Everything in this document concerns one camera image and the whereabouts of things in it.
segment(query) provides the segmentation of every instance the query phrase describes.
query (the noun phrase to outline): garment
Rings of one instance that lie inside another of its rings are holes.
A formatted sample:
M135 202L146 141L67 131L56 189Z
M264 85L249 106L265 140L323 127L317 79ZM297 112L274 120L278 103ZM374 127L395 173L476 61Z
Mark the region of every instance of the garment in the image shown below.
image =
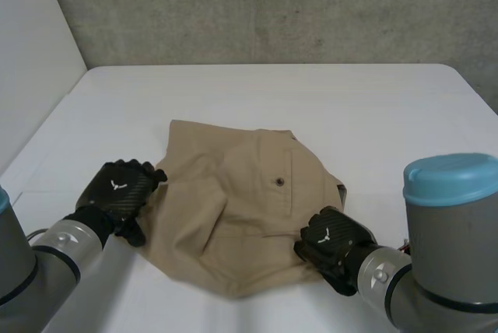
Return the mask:
M300 228L344 185L291 131L172 121L158 189L139 222L143 256L172 279L228 297L321 276L294 254Z

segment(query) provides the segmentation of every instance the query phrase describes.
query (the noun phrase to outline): white wall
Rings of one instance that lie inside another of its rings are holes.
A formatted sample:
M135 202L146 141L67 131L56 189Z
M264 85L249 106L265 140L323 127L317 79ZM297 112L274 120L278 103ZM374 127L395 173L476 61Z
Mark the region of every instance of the white wall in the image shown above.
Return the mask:
M85 72L57 0L0 0L0 173Z

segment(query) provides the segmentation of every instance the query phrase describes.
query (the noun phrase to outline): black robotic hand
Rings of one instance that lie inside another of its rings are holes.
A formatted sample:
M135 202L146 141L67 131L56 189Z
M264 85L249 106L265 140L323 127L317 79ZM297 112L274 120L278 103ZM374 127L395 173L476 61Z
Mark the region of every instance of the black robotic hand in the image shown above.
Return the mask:
M101 232L104 235L114 233L124 237L134 247L143 246L146 238L135 218L159 183L165 181L167 176L164 171L155 170L149 162L141 164L135 159L129 162L120 159L105 163L79 197L73 216L79 216L77 220L84 222L82 216L86 220L95 217L85 216L86 212L99 210L103 213L100 223L91 227L101 228L98 233L101 240Z
M301 230L301 241L294 244L294 251L312 263L337 293L354 295L356 280L346 267L346 256L354 247L375 244L374 236L331 206L314 215L308 225Z

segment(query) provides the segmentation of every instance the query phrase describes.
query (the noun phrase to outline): cable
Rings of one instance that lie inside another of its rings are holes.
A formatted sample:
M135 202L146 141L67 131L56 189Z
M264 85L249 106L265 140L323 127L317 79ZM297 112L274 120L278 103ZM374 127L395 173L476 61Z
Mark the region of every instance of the cable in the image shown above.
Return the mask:
M29 241L31 241L34 237L38 236L39 234L42 234L42 233L47 232L47 230L48 230L47 228L44 228L44 229L42 229L42 230L35 230L34 232L32 232L32 233L28 234L28 235L26 236L26 239L27 239L27 240L28 240L28 242L29 242Z

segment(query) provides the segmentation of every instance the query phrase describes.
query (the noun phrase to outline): white table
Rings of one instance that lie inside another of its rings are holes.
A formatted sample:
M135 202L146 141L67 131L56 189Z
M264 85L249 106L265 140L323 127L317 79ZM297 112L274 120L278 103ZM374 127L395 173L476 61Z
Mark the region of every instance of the white table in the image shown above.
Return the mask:
M498 117L443 65L104 67L87 72L3 174L29 233L73 210L100 166L159 161L172 119L291 129L348 188L377 240L407 237L402 171L449 152L498 154ZM324 283L238 301L169 280L112 238L47 332L386 332L357 295Z

